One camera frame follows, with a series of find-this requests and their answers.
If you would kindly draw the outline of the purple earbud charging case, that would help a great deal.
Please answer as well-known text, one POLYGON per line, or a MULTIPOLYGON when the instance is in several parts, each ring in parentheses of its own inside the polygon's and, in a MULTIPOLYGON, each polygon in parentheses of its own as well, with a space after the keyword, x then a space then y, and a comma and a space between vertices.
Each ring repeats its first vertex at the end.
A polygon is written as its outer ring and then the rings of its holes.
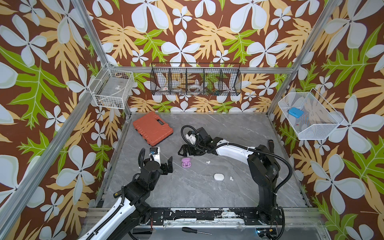
POLYGON ((190 168, 192 166, 191 158, 182 158, 182 167, 183 168, 190 168))

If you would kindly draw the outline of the white earbud charging case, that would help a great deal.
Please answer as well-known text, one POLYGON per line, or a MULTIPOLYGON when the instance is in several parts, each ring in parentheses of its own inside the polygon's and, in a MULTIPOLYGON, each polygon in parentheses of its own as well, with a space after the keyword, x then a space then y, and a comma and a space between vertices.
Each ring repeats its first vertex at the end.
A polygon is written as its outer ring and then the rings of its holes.
POLYGON ((223 181, 225 179, 225 176, 223 174, 220 174, 220 173, 216 173, 214 174, 214 179, 215 181, 223 181))

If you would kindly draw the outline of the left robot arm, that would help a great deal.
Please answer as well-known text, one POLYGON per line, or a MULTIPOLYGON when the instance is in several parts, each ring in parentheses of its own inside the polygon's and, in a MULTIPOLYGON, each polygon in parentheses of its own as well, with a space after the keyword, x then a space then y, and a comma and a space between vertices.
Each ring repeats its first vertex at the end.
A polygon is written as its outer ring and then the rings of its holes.
POLYGON ((141 149, 138 157, 140 172, 133 180, 114 193, 116 203, 80 240, 121 240, 133 228, 151 220, 152 208, 146 203, 162 175, 173 172, 173 158, 161 163, 160 148, 152 147, 146 155, 141 149))

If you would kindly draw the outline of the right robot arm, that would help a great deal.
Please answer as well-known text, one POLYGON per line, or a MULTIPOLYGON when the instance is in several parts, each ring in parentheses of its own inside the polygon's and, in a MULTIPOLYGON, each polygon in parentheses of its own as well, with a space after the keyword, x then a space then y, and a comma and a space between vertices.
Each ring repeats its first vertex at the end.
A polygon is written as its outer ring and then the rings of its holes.
POLYGON ((181 128, 181 135, 186 142, 178 152, 182 157, 213 154, 248 165, 259 189, 259 222, 268 225, 283 216, 277 204, 277 193, 291 179, 293 168, 286 159, 275 154, 273 140, 268 140, 266 146, 246 147, 223 138, 212 138, 204 128, 195 129, 190 125, 181 128))

